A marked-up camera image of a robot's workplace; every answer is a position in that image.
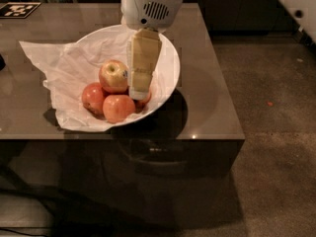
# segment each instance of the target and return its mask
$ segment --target red apple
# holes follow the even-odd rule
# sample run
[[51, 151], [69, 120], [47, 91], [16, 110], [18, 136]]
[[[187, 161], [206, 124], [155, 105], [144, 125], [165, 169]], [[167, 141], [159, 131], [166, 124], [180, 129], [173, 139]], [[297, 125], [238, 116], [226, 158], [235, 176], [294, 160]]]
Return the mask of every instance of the red apple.
[[143, 109], [151, 99], [151, 90], [149, 89], [147, 96], [142, 100], [135, 100], [136, 108]]
[[135, 113], [135, 103], [128, 95], [109, 95], [103, 102], [103, 113], [108, 122], [121, 122]]
[[122, 94], [127, 90], [127, 67], [119, 60], [106, 61], [99, 70], [102, 87], [111, 94]]
[[87, 110], [89, 110], [95, 116], [103, 115], [103, 101], [109, 95], [105, 92], [99, 82], [88, 84], [82, 94], [81, 101]]

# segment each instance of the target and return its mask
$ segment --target speckled floor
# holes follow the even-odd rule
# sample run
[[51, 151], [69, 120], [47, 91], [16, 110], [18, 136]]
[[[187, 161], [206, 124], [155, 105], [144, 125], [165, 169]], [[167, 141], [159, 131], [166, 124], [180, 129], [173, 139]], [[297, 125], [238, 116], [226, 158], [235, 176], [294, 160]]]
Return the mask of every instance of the speckled floor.
[[232, 169], [246, 236], [315, 236], [316, 53], [278, 35], [213, 46], [246, 134]]

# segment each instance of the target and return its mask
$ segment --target black square marker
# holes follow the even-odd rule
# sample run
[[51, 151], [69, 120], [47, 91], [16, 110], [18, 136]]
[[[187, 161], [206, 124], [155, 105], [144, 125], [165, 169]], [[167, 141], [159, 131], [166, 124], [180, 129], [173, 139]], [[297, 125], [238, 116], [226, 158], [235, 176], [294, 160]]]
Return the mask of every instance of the black square marker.
[[25, 19], [40, 3], [7, 3], [0, 8], [0, 19]]

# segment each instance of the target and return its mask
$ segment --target gray table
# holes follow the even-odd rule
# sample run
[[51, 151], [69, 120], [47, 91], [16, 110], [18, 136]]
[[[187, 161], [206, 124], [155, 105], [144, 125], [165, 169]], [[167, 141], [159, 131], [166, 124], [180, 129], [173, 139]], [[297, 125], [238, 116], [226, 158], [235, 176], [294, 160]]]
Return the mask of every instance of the gray table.
[[[177, 218], [175, 223], [194, 224], [195, 221], [186, 215], [190, 209], [181, 206], [182, 202], [190, 203], [176, 194], [184, 189], [198, 192], [199, 188], [205, 193], [202, 182], [195, 183], [192, 177], [206, 172], [212, 179], [210, 191], [217, 191], [245, 139], [198, 5], [184, 4], [173, 26], [165, 33], [181, 58], [181, 78], [174, 94], [152, 116], [107, 132], [61, 129], [50, 106], [50, 94], [42, 85], [44, 76], [26, 58], [19, 45], [20, 40], [75, 42], [92, 31], [119, 24], [120, 18], [119, 4], [41, 4], [27, 19], [0, 20], [0, 53], [7, 63], [0, 71], [0, 151], [5, 155], [0, 163], [23, 180], [25, 185], [19, 186], [22, 194], [23, 187], [28, 187], [29, 193], [34, 185], [49, 185], [50, 196], [54, 194], [51, 187], [56, 187], [104, 204], [111, 203], [107, 194], [100, 190], [104, 183], [79, 175], [85, 173], [86, 157], [95, 157], [97, 162], [96, 152], [102, 152], [107, 161], [96, 166], [105, 165], [109, 176], [128, 184], [124, 190], [127, 198], [117, 197], [112, 207], [144, 218], [145, 222], [173, 224], [168, 217], [168, 222], [161, 222], [165, 219], [159, 214], [149, 213], [148, 216], [148, 211], [155, 206], [165, 206], [168, 210], [171, 208], [168, 202], [176, 200], [180, 209], [170, 211]], [[116, 158], [118, 153], [111, 156], [110, 151], [115, 151], [116, 146], [128, 155], [128, 163]], [[72, 164], [68, 165], [66, 160], [60, 162], [60, 157], [71, 159]], [[49, 174], [44, 178], [40, 169], [49, 170]], [[70, 175], [69, 169], [74, 169], [78, 175]], [[189, 177], [188, 186], [184, 188], [181, 182], [173, 183], [175, 176], [185, 180]], [[128, 189], [130, 182], [138, 182], [138, 193]], [[151, 202], [156, 195], [160, 200], [162, 191], [163, 200], [169, 201], [166, 204], [158, 202], [159, 205]], [[144, 204], [135, 202], [139, 193], [141, 201], [145, 200], [149, 208], [146, 213], [140, 206]]]

